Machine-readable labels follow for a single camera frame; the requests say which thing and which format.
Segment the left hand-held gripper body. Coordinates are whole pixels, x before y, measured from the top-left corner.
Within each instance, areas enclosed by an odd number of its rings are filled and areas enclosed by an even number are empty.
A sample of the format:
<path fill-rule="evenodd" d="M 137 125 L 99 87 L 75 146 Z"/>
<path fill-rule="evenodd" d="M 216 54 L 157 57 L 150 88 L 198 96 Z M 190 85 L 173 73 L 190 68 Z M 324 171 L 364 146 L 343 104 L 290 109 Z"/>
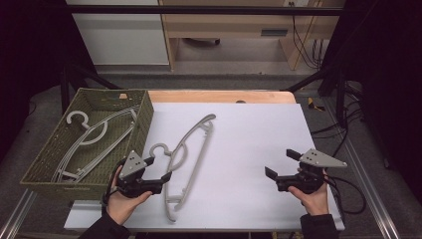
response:
<path fill-rule="evenodd" d="M 152 194 L 160 194 L 163 187 L 161 179 L 143 179 L 147 166 L 134 150 L 126 158 L 123 167 L 117 177 L 118 191 L 128 198 L 135 198 L 146 191 Z"/>

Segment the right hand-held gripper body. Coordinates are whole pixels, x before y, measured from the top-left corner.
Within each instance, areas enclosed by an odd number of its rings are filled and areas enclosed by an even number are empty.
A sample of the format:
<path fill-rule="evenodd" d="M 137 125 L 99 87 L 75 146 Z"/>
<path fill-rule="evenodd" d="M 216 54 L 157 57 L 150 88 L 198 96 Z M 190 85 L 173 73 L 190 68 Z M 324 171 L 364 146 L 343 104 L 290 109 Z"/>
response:
<path fill-rule="evenodd" d="M 311 194 L 322 186 L 325 168 L 347 167 L 346 162 L 313 148 L 301 155 L 298 161 L 300 171 L 297 174 L 278 176 L 276 185 L 279 191 L 287 191 L 290 186 L 294 186 L 303 193 Z"/>

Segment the green woven basket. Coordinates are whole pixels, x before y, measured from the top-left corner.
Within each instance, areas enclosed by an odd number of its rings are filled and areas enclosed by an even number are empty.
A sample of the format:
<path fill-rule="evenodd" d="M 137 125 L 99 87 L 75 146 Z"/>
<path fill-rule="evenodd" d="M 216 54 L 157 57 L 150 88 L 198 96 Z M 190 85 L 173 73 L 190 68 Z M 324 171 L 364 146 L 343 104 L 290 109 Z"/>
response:
<path fill-rule="evenodd" d="M 79 89 L 21 184 L 64 200 L 98 200 L 131 151 L 142 154 L 154 108 L 145 90 Z"/>

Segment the person's left hand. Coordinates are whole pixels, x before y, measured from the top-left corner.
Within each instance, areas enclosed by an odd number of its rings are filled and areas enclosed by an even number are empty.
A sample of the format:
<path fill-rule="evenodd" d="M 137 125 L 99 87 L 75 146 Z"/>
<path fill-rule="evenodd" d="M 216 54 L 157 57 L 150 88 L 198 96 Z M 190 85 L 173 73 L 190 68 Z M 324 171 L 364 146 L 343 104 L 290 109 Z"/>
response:
<path fill-rule="evenodd" d="M 135 198 L 127 198 L 120 192 L 115 192 L 108 199 L 106 212 L 115 223 L 123 225 L 136 207 L 145 202 L 151 195 L 151 191 L 146 191 Z"/>

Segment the person's right hand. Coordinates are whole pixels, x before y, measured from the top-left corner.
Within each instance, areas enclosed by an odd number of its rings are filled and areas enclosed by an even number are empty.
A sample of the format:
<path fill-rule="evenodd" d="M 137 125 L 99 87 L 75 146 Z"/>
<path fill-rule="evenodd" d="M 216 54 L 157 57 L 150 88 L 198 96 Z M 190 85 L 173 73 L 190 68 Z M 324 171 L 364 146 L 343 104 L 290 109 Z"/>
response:
<path fill-rule="evenodd" d="M 309 215 L 318 216 L 329 214 L 327 184 L 325 182 L 317 191 L 311 194 L 303 193 L 294 186 L 290 186 L 288 191 L 302 203 Z"/>

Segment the white mat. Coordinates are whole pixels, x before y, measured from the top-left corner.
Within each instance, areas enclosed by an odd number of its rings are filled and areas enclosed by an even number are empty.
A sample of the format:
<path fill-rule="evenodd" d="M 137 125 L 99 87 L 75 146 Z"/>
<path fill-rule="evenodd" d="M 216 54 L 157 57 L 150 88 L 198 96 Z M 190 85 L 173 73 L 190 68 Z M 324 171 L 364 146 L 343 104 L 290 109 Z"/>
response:
<path fill-rule="evenodd" d="M 174 149 L 209 114 L 216 116 L 214 130 L 185 204 L 176 212 L 177 221 L 167 219 L 164 196 L 158 194 L 136 208 L 126 227 L 147 232 L 299 228 L 305 209 L 265 174 L 265 167 L 280 175 L 294 174 L 298 163 L 286 156 L 287 149 L 304 153 L 314 145 L 298 104 L 157 104 L 143 154 L 149 156 L 150 148 L 161 142 Z M 202 141 L 202 130 L 187 140 L 189 156 L 173 172 L 170 194 L 179 194 L 186 185 Z M 160 147 L 154 157 L 145 172 L 151 179 L 164 174 L 169 160 Z"/>

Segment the yellow and black tool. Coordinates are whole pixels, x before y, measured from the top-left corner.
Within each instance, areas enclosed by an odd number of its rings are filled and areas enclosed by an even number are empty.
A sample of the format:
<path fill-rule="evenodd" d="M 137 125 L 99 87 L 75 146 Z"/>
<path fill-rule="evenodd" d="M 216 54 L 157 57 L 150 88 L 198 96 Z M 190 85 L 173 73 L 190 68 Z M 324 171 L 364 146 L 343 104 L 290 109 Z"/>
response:
<path fill-rule="evenodd" d="M 308 98 L 308 107 L 309 109 L 324 112 L 325 107 L 316 106 L 313 98 Z"/>

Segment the wooden table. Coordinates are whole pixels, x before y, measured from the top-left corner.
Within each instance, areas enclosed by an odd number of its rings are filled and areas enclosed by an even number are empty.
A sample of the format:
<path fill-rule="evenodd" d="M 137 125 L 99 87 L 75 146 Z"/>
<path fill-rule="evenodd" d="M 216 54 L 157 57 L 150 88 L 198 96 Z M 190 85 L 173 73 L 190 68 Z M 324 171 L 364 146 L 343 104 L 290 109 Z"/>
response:
<path fill-rule="evenodd" d="M 290 92 L 278 91 L 149 91 L 153 103 L 295 104 Z"/>

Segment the black curtain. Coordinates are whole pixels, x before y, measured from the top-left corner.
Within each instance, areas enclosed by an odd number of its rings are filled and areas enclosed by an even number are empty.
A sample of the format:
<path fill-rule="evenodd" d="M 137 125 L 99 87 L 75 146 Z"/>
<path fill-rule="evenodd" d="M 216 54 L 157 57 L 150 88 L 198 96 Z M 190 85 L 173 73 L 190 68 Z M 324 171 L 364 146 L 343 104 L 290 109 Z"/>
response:
<path fill-rule="evenodd" d="M 343 9 L 320 92 L 361 83 L 381 147 L 422 203 L 422 0 L 345 0 Z"/>
<path fill-rule="evenodd" d="M 57 86 L 66 65 L 96 69 L 67 5 L 67 0 L 0 0 L 0 161 L 33 96 Z"/>

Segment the white cabinet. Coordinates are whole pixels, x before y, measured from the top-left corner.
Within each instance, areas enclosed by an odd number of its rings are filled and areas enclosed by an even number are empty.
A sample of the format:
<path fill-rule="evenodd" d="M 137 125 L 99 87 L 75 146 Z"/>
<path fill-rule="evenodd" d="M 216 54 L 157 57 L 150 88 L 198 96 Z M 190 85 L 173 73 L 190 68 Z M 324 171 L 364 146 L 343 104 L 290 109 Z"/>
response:
<path fill-rule="evenodd" d="M 97 66 L 168 65 L 159 14 L 74 14 Z"/>

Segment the wooden desk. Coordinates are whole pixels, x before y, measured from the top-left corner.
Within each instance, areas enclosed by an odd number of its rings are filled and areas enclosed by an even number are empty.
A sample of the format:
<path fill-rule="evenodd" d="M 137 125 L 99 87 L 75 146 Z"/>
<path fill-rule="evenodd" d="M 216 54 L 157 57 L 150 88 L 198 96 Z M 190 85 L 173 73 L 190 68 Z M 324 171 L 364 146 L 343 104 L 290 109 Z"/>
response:
<path fill-rule="evenodd" d="M 253 6 L 341 8 L 345 0 L 157 0 L 161 6 Z M 213 38 L 275 38 L 280 41 L 291 69 L 306 62 L 305 45 L 312 39 L 328 41 L 336 16 L 183 15 L 162 16 L 170 40 Z"/>

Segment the black frame leg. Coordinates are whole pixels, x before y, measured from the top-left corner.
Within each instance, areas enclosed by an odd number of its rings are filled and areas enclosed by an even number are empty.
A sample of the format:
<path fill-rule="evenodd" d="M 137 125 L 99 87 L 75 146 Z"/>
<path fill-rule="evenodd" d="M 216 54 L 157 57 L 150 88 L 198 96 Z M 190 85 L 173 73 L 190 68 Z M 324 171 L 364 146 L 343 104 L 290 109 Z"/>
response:
<path fill-rule="evenodd" d="M 79 88 L 86 88 L 88 86 L 86 79 L 93 80 L 109 90 L 119 90 L 119 86 L 100 77 L 97 72 L 89 71 L 76 64 L 66 64 L 60 73 L 62 113 L 71 103 L 70 87 L 76 91 Z"/>
<path fill-rule="evenodd" d="M 335 93 L 335 119 L 341 127 L 346 127 L 344 115 L 345 76 L 340 67 L 326 67 L 308 76 L 304 80 L 287 87 L 285 92 L 295 93 L 301 88 L 321 80 L 317 93 L 321 97 L 328 97 L 333 91 Z"/>

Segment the aluminium rail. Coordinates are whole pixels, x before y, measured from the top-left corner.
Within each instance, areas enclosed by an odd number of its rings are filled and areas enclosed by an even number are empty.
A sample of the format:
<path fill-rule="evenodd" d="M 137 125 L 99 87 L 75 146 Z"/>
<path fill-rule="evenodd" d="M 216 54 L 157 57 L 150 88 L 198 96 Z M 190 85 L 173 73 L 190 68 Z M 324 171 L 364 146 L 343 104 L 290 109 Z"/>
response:
<path fill-rule="evenodd" d="M 339 107 L 339 113 L 336 112 L 336 104 L 333 100 L 328 99 L 324 102 L 332 119 L 336 122 L 344 122 L 347 126 L 346 135 L 341 137 L 343 144 L 340 151 L 343 151 L 347 157 L 349 166 L 382 237 L 384 239 L 400 239 L 398 230 L 379 194 L 379 188 L 373 181 L 376 173 L 370 167 L 370 163 L 380 168 L 384 166 L 384 160 L 364 122 L 357 122 L 358 119 L 364 118 L 358 101 L 352 100 L 345 103 L 344 106 Z"/>
<path fill-rule="evenodd" d="M 0 229 L 0 239 L 15 239 L 36 198 L 36 192 L 29 189 L 24 191 L 12 214 Z"/>

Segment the black horizontal frame bar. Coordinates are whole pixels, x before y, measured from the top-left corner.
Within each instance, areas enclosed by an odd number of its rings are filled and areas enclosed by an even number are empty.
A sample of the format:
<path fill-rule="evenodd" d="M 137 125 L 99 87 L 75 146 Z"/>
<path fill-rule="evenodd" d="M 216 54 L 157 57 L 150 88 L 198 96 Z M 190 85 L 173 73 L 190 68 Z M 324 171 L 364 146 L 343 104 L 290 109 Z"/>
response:
<path fill-rule="evenodd" d="M 340 16 L 342 8 L 246 7 L 246 6 L 130 6 L 67 5 L 65 9 L 80 14 L 191 14 L 191 15 L 279 15 Z"/>

